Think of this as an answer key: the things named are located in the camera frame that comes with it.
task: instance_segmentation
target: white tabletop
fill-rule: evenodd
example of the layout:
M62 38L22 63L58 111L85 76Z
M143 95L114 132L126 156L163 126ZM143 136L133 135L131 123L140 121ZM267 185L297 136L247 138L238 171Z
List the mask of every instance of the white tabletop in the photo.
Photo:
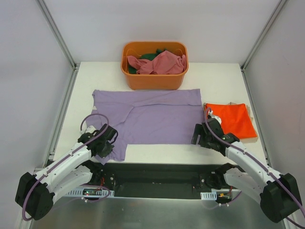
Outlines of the white tabletop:
M200 88L202 103L250 106L238 64L189 63L189 70L179 89ZM69 151L80 136L80 124L93 107L92 92L132 91L126 84L119 62L82 62L72 91L67 114L56 147L54 160ZM255 120L253 126L257 132ZM265 156L259 138L242 141L260 160ZM128 145L122 163L224 164L231 160L199 145Z

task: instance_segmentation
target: orange towel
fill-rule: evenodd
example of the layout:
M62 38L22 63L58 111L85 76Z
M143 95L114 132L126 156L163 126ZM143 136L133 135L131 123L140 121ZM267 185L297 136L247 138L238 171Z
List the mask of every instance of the orange towel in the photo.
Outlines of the orange towel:
M221 118L221 127L225 134L232 133L240 139L257 137L245 104L206 104L205 108L207 107L212 109L214 115Z

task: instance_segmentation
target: laundry basket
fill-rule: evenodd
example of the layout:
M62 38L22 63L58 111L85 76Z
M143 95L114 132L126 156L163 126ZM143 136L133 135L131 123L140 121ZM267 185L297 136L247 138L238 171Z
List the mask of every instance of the laundry basket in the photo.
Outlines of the laundry basket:
M155 53L157 49L168 50L177 56L186 56L186 69L181 74L130 74L128 72L127 56L139 59L143 54ZM121 70L126 76L129 87L140 89L178 89L189 68L186 47L180 42L130 42L125 45L122 53Z

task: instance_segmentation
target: lavender t-shirt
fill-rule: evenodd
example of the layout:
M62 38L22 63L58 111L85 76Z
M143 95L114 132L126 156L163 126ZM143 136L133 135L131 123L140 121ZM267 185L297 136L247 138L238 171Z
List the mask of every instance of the lavender t-shirt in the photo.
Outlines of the lavender t-shirt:
M93 92L93 113L106 115L119 133L113 151L96 158L123 161L128 144L190 144L196 123L203 121L200 89L147 92ZM105 120L89 117L87 126L100 129Z

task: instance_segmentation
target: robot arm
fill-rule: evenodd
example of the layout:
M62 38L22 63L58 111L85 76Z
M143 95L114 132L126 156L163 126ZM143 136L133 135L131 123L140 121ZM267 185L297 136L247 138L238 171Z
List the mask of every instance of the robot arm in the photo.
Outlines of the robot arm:
M112 144L117 135L118 132L106 124L100 130L88 127L78 142L61 158L34 175L25 173L20 178L15 201L34 220L41 219L63 195L100 177L101 171L90 159L96 155L102 158L107 156L113 149ZM26 201L30 189L36 183Z
M223 185L230 185L240 189L259 203L264 214L273 222L279 222L299 209L298 205L275 180L277 178L302 204L296 179L292 175L289 173L282 175L260 162L236 136L232 133L225 135L220 123L215 118L206 120L206 123L196 125L192 144L197 143L200 135L198 143L200 146L220 152L246 172L245 174L227 163L219 167L205 181L208 186L220 189Z

